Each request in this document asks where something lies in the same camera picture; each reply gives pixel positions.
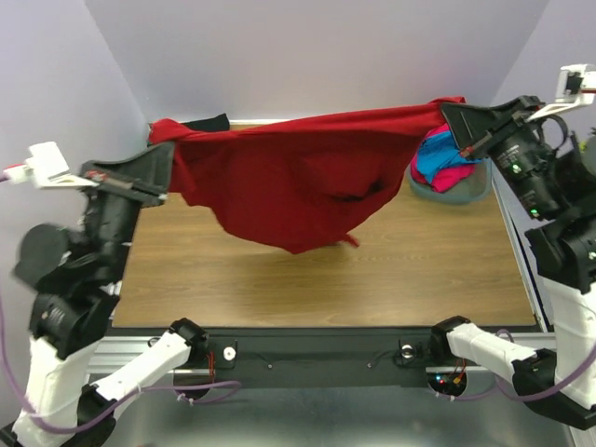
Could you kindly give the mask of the red t-shirt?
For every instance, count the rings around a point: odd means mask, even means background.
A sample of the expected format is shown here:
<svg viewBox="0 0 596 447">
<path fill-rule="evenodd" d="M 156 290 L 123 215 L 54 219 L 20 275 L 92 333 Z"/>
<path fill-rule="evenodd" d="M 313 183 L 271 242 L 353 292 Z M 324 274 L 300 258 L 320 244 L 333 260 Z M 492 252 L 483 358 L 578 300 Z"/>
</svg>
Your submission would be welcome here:
<svg viewBox="0 0 596 447">
<path fill-rule="evenodd" d="M 338 242 L 390 202 L 440 100 L 198 131 L 164 118 L 149 142 L 175 146 L 170 191 L 229 234 L 293 254 Z"/>
</svg>

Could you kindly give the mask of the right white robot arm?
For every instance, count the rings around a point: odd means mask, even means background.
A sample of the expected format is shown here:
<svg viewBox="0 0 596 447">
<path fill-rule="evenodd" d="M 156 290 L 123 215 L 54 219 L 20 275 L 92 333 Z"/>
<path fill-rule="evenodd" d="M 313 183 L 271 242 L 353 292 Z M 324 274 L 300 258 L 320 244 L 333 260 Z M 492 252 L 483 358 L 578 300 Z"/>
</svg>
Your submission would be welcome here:
<svg viewBox="0 0 596 447">
<path fill-rule="evenodd" d="M 521 96 L 496 107 L 444 103 L 441 112 L 460 154 L 487 158 L 527 214 L 539 221 L 526 237 L 549 292 L 554 349 L 518 345 L 469 319 L 435 325 L 429 355 L 467 359 L 513 387 L 534 413 L 577 429 L 595 425 L 595 142 L 562 135 L 570 149 L 548 145 L 542 130 L 559 120 L 562 102 Z"/>
</svg>

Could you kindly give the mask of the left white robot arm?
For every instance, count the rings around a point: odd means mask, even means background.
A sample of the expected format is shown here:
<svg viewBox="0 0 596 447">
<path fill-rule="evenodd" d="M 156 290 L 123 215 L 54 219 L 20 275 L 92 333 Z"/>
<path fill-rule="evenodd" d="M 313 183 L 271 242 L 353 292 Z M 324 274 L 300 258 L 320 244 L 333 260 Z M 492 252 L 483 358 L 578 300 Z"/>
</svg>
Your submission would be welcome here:
<svg viewBox="0 0 596 447">
<path fill-rule="evenodd" d="M 42 223 L 20 243 L 13 273 L 36 296 L 30 373 L 20 415 L 2 431 L 7 445 L 101 445 L 131 398 L 169 371 L 206 359 L 207 333 L 182 318 L 124 367 L 86 383 L 119 301 L 140 212 L 165 202 L 174 151 L 172 143 L 159 143 L 122 161 L 89 161 L 72 173 L 58 145 L 43 142 L 4 170 L 10 183 L 75 189 L 87 200 L 76 229 Z"/>
</svg>

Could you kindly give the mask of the blue t-shirt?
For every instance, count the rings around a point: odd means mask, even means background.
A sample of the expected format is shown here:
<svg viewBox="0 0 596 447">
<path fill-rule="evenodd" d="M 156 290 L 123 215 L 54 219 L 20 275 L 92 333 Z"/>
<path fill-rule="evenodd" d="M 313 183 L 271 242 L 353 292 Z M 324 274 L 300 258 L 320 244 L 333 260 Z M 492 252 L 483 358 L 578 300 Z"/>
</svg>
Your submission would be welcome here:
<svg viewBox="0 0 596 447">
<path fill-rule="evenodd" d="M 416 159 L 415 167 L 428 183 L 431 183 L 444 169 L 467 164 L 467 161 L 460 156 L 450 131 L 426 138 L 418 149 Z"/>
</svg>

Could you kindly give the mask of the pink t-shirt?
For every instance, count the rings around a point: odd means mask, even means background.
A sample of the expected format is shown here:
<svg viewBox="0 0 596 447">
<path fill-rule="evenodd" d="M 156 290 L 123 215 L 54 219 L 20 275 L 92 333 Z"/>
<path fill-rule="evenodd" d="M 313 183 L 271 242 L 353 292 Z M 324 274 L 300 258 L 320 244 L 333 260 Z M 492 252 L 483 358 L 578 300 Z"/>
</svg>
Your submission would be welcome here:
<svg viewBox="0 0 596 447">
<path fill-rule="evenodd" d="M 447 124 L 444 124 L 444 125 L 441 125 L 435 129 L 432 129 L 430 132 L 427 133 L 427 135 L 424 137 L 423 141 L 426 138 L 428 138 L 434 134 L 441 133 L 444 131 L 451 132 L 451 130 Z M 431 183 L 428 183 L 425 180 L 425 178 L 417 171 L 417 169 L 415 167 L 415 162 L 417 161 L 417 159 L 416 159 L 417 152 L 411 162 L 411 170 L 412 170 L 411 175 L 418 182 L 430 185 L 432 190 L 435 192 L 441 193 L 441 192 L 447 191 L 448 189 L 453 187 L 455 184 L 457 184 L 460 180 L 465 179 L 467 176 L 469 176 L 475 169 L 475 164 L 472 162 L 469 162 L 467 160 L 467 164 L 465 164 L 463 166 L 448 168 L 448 169 L 444 169 L 444 170 L 440 171 L 437 174 L 437 176 L 434 178 L 434 180 Z"/>
</svg>

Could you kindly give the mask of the grey plastic basket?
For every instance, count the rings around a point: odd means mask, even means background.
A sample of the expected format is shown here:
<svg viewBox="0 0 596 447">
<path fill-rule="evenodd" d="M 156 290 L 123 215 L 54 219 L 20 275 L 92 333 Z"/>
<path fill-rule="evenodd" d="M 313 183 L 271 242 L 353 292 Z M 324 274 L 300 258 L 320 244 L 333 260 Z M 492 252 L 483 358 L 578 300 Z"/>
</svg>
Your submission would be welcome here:
<svg viewBox="0 0 596 447">
<path fill-rule="evenodd" d="M 412 192 L 419 198 L 448 205 L 467 205 L 481 201 L 492 191 L 492 166 L 483 161 L 475 165 L 474 171 L 445 192 L 435 192 L 430 185 L 418 182 L 411 175 L 411 167 L 404 178 Z"/>
</svg>

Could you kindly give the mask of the folded black t-shirt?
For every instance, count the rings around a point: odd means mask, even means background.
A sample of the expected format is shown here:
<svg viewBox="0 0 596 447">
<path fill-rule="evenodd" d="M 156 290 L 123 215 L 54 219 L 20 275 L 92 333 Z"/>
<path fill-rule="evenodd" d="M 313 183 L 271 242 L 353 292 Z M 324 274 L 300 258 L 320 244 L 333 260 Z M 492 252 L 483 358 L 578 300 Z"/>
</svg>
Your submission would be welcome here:
<svg viewBox="0 0 596 447">
<path fill-rule="evenodd" d="M 223 132 L 231 129 L 227 114 L 219 114 L 211 118 L 204 118 L 183 122 L 183 125 L 193 131 Z"/>
</svg>

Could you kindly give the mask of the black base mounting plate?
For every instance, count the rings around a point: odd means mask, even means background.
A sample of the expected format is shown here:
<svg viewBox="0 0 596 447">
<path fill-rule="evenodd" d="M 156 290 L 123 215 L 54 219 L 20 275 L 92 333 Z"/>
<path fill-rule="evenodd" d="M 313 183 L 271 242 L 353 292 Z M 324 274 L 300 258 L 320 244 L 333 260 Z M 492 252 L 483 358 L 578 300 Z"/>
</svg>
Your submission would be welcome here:
<svg viewBox="0 0 596 447">
<path fill-rule="evenodd" d="M 208 328 L 215 379 L 247 388 L 427 387 L 455 359 L 431 354 L 429 327 Z"/>
</svg>

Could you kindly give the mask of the aluminium frame rail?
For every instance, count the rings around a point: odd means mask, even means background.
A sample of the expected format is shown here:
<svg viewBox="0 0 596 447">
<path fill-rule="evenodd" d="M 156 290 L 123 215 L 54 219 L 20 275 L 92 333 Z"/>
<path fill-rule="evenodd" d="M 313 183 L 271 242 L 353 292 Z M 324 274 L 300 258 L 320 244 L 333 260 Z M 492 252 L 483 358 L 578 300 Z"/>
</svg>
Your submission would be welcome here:
<svg viewBox="0 0 596 447">
<path fill-rule="evenodd" d="M 165 369 L 188 361 L 190 345 L 176 334 L 106 336 L 91 357 L 87 373 L 111 374 L 130 363 L 136 367 Z"/>
</svg>

